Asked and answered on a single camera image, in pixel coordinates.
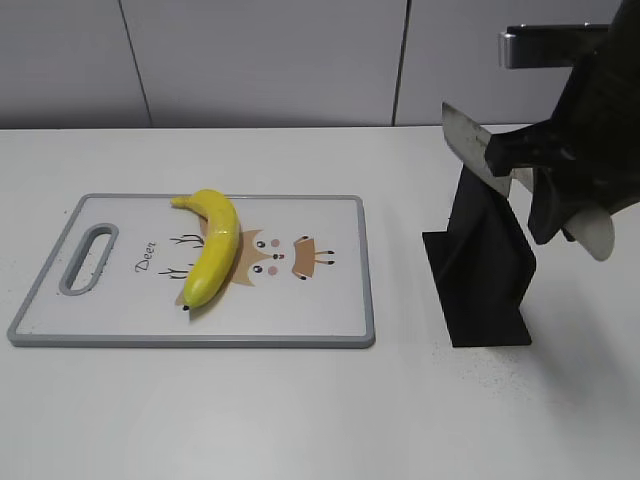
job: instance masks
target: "gray cutting board rim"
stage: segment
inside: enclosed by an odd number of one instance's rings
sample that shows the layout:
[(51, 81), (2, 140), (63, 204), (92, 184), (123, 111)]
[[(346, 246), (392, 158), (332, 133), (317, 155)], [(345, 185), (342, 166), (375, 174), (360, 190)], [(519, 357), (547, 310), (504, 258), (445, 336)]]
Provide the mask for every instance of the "gray cutting board rim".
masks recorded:
[(16, 317), (7, 331), (9, 340), (15, 346), (46, 346), (46, 347), (150, 347), (150, 348), (188, 348), (188, 347), (242, 347), (242, 348), (367, 348), (375, 342), (373, 325), (373, 307), (371, 301), (371, 287), (369, 279), (367, 240), (362, 199), (353, 195), (228, 195), (232, 200), (337, 200), (354, 202), (357, 212), (354, 221), (357, 222), (359, 269), (361, 275), (362, 308), (364, 312), (364, 332), (358, 335), (123, 335), (123, 334), (38, 334), (20, 331), (20, 323), (24, 319), (32, 301), (49, 273), (57, 254), (67, 240), (76, 219), (85, 204), (92, 199), (169, 199), (180, 194), (110, 194), (93, 193), (83, 196), (67, 225), (62, 231), (51, 254), (31, 287), (27, 297), (20, 307)]

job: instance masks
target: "cutting board handle hole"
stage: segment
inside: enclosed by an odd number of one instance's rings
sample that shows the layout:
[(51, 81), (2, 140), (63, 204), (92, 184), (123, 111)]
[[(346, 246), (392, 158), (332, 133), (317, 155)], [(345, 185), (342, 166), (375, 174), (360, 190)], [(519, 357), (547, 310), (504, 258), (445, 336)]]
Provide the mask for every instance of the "cutting board handle hole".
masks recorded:
[(94, 288), (117, 236), (118, 227), (111, 223), (99, 223), (90, 227), (82, 236), (62, 275), (60, 292), (74, 296)]

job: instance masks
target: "gray wall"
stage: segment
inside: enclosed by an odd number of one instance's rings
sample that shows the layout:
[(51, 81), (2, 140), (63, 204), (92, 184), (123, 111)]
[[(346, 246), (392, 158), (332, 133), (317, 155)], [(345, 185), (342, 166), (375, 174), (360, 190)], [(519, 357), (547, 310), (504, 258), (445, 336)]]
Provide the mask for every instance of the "gray wall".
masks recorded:
[(398, 0), (123, 0), (154, 126), (389, 125)]
[(413, 0), (396, 98), (405, 0), (121, 1), (0, 0), (0, 128), (535, 121), (568, 72), (500, 69), (497, 33), (618, 5)]
[(443, 100), (484, 123), (549, 117), (569, 69), (505, 70), (508, 25), (609, 23), (618, 0), (413, 0), (396, 123), (440, 123)]
[(0, 0), (0, 128), (145, 127), (114, 0)]

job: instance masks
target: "black stand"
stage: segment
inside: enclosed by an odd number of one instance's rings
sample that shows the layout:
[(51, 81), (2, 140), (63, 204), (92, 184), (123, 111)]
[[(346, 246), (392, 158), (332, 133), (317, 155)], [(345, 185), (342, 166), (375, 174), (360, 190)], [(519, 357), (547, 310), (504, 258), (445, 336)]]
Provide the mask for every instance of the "black stand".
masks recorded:
[(518, 307), (536, 259), (505, 198), (463, 168), (447, 231), (422, 239), (454, 347), (531, 344)]

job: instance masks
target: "banana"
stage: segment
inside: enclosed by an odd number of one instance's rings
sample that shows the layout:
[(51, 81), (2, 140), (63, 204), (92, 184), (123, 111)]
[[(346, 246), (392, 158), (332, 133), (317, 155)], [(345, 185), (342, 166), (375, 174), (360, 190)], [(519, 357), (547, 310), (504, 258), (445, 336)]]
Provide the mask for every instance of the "banana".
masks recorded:
[(202, 254), (184, 286), (183, 309), (189, 310), (204, 305), (220, 290), (238, 250), (240, 222), (233, 203), (215, 190), (172, 198), (171, 205), (197, 213), (209, 225)]

